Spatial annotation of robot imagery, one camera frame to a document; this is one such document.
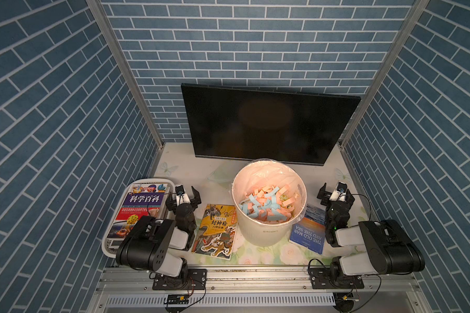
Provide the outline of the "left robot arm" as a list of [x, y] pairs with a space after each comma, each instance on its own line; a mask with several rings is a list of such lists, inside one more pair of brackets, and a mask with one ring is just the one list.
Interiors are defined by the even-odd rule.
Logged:
[[164, 183], [134, 184], [125, 195], [116, 218], [124, 227], [116, 232], [122, 239], [115, 260], [120, 266], [148, 270], [172, 284], [188, 281], [188, 262], [168, 252], [188, 250], [197, 227], [195, 210], [201, 204], [200, 192], [193, 197], [182, 185], [169, 191]]

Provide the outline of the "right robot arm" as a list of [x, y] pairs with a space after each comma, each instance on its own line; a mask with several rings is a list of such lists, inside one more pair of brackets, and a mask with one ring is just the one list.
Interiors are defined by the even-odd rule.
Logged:
[[335, 257], [334, 278], [360, 275], [408, 275], [425, 269], [424, 255], [395, 220], [361, 221], [349, 226], [355, 199], [339, 182], [332, 192], [323, 185], [317, 194], [325, 211], [325, 238], [332, 247], [363, 246], [365, 252]]

